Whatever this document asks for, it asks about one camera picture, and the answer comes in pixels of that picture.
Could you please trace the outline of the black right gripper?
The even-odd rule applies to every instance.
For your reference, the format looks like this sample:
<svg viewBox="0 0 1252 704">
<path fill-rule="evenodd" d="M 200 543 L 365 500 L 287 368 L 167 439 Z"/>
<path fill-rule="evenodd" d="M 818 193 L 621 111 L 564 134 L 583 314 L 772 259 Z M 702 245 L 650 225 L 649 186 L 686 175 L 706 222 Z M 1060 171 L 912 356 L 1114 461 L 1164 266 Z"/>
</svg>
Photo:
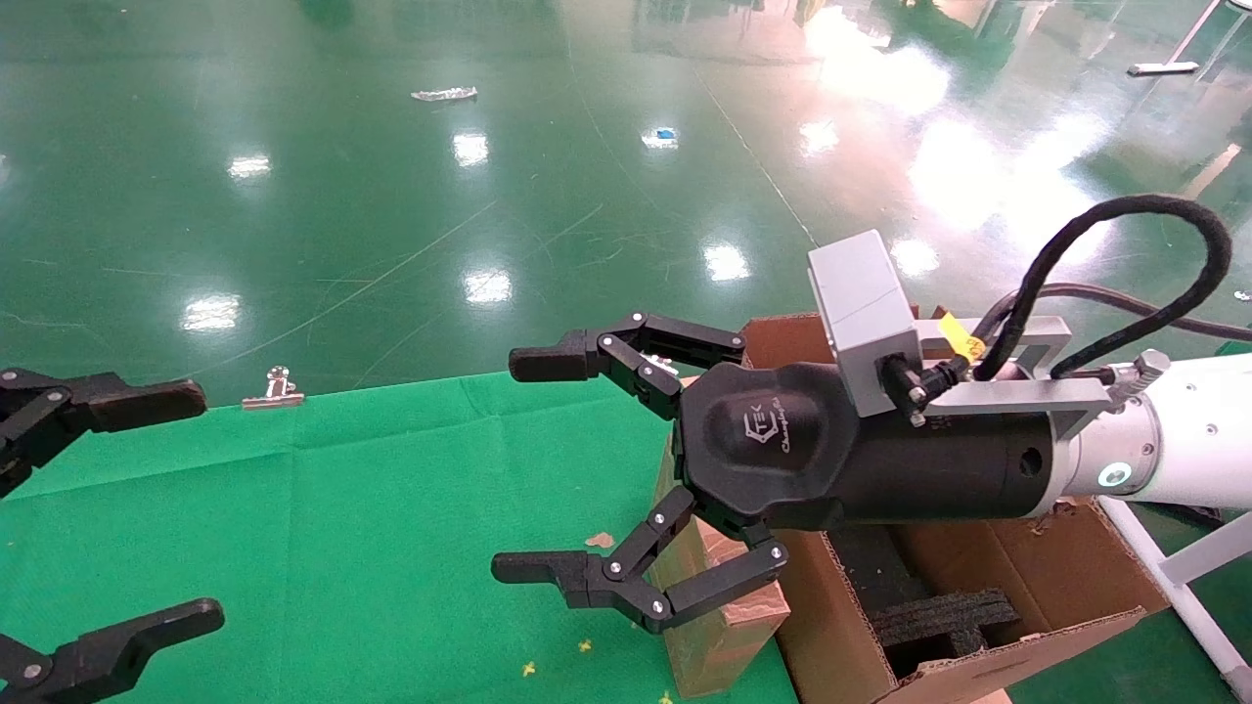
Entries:
<svg viewBox="0 0 1252 704">
<path fill-rule="evenodd" d="M 689 489 L 671 489 L 608 556 L 497 552 L 492 576 L 551 584 L 568 609 L 613 609 L 660 634 L 777 581 L 788 549 L 767 527 L 1019 519 L 1045 497 L 1054 446 L 1045 413 L 947 416 L 924 426 L 898 411 L 861 418 L 836 365 L 747 370 L 737 366 L 745 348 L 741 332 L 632 313 L 568 329 L 555 346 L 511 349 L 518 382 L 606 377 L 659 418 L 676 418 Z M 684 391 L 662 360 L 710 371 Z M 697 509 L 720 529 L 746 526 L 746 552 L 655 588 L 646 571 Z"/>
</svg>

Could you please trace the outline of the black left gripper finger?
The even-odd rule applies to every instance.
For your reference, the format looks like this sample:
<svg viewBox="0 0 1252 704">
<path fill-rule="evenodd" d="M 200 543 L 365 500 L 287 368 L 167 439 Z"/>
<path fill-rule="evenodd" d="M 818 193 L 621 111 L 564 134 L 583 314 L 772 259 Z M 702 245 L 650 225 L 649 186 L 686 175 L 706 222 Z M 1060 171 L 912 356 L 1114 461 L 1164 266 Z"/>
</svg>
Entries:
<svg viewBox="0 0 1252 704">
<path fill-rule="evenodd" d="M 1 638 L 3 703 L 99 703 L 136 686 L 156 651 L 220 630 L 225 614 L 214 598 L 81 634 L 45 654 Z"/>
<path fill-rule="evenodd" d="M 204 390 L 193 380 L 130 386 L 114 373 L 58 378 L 3 370 L 1 499 L 85 433 L 129 431 L 205 412 Z"/>
</svg>

